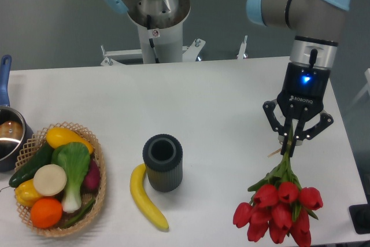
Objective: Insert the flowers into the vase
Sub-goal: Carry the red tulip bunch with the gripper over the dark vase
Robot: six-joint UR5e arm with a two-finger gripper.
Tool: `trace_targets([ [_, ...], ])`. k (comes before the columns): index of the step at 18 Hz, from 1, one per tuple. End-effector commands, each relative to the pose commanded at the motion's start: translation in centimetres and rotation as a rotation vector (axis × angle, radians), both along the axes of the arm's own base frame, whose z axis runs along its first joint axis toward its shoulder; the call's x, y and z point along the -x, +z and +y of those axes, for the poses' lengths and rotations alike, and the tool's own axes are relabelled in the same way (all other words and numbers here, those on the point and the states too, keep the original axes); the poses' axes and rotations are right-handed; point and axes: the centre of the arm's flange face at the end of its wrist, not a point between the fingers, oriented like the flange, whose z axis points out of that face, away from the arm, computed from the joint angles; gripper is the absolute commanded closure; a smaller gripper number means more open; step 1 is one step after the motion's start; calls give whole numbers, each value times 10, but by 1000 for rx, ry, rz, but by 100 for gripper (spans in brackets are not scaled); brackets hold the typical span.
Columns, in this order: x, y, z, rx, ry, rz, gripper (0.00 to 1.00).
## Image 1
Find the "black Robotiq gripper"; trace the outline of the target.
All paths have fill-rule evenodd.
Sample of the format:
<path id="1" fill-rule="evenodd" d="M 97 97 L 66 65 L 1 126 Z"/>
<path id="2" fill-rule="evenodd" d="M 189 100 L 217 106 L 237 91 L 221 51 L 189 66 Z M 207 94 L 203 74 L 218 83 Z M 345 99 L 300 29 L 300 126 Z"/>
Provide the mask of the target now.
<path id="1" fill-rule="evenodd" d="M 292 157 L 298 141 L 313 139 L 334 122 L 333 117 L 323 110 L 323 97 L 330 73 L 329 69 L 309 68 L 290 62 L 277 100 L 263 103 L 262 108 L 271 129 L 278 133 L 280 154 Z M 275 115 L 277 104 L 285 117 L 284 124 Z M 304 130 L 305 123 L 317 114 L 319 122 Z M 298 120 L 294 133 L 292 119 Z"/>

